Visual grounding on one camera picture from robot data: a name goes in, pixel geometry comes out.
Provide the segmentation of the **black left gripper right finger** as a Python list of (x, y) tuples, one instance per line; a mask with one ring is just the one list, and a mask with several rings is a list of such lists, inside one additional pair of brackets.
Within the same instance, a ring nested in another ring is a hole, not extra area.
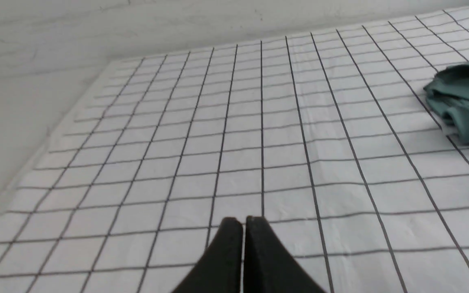
[(289, 254), (264, 217), (248, 216), (245, 231), (246, 293), (323, 293)]

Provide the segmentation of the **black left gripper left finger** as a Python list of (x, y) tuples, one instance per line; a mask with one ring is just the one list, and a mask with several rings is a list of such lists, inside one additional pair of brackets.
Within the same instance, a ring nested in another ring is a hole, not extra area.
[(239, 293), (242, 257), (242, 224), (224, 218), (214, 239), (174, 293)]

